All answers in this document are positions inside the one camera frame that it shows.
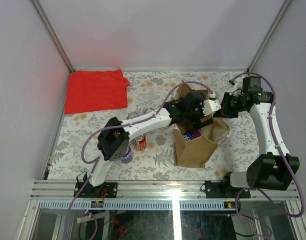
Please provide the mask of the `brown jute canvas bag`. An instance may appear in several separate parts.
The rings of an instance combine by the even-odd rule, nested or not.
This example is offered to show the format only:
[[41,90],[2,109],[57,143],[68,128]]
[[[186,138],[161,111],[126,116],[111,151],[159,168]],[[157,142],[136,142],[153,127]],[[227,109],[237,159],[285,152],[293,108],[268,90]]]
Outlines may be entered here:
[[[211,158],[221,142],[229,138],[231,129],[222,118],[205,116],[202,120],[212,118],[213,124],[201,129],[191,129],[185,126],[185,113],[193,111],[192,103],[204,98],[208,100],[210,93],[207,89],[194,90],[188,85],[181,85],[172,97],[170,117],[174,126],[175,160],[174,165],[185,168],[204,168],[205,163]],[[183,135],[192,130],[199,130],[201,136],[186,141]]]

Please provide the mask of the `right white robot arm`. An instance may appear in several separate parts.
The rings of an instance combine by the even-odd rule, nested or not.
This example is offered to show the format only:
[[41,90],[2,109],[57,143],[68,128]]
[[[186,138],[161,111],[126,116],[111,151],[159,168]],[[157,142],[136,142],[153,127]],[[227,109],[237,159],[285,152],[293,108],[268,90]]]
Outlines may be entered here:
[[221,184],[221,192],[233,197],[239,188],[285,191],[299,169],[298,157],[291,156],[285,146],[276,118],[276,93],[271,86],[264,91],[264,77],[252,73],[240,74],[243,79],[234,77],[229,82],[231,91],[225,92],[221,109],[215,113],[223,119],[233,119],[240,112],[248,112],[255,125],[259,144],[259,155],[242,172],[230,172],[229,180]]

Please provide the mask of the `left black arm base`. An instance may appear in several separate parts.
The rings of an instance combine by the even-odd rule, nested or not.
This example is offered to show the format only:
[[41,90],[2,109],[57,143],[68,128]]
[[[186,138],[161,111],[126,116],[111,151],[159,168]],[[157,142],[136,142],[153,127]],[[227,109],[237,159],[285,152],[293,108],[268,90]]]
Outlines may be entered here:
[[117,182],[104,182],[99,186],[92,186],[88,180],[88,174],[85,172],[82,179],[80,175],[76,177],[76,184],[74,187],[73,196],[78,198],[101,198],[101,199],[115,199],[118,193]]

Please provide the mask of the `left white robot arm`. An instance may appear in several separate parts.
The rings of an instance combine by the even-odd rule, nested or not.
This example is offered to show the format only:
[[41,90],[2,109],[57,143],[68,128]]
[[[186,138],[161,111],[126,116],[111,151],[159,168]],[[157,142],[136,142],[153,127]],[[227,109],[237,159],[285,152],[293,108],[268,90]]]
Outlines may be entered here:
[[85,185],[86,193],[94,198],[102,193],[102,184],[112,163],[127,153],[129,143],[135,138],[182,122],[188,122],[193,129],[203,128],[206,124],[202,123],[202,119],[220,109],[217,99],[205,99],[203,93],[193,90],[185,97],[164,102],[159,109],[139,117],[123,121],[111,118],[98,135],[99,157]]

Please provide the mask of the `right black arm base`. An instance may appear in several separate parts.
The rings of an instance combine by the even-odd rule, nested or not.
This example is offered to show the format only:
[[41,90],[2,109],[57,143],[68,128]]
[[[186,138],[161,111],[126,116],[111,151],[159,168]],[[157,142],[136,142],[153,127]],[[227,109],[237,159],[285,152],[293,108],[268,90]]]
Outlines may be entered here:
[[221,180],[206,180],[200,187],[207,199],[249,199],[250,187],[247,183],[247,172],[227,172]]

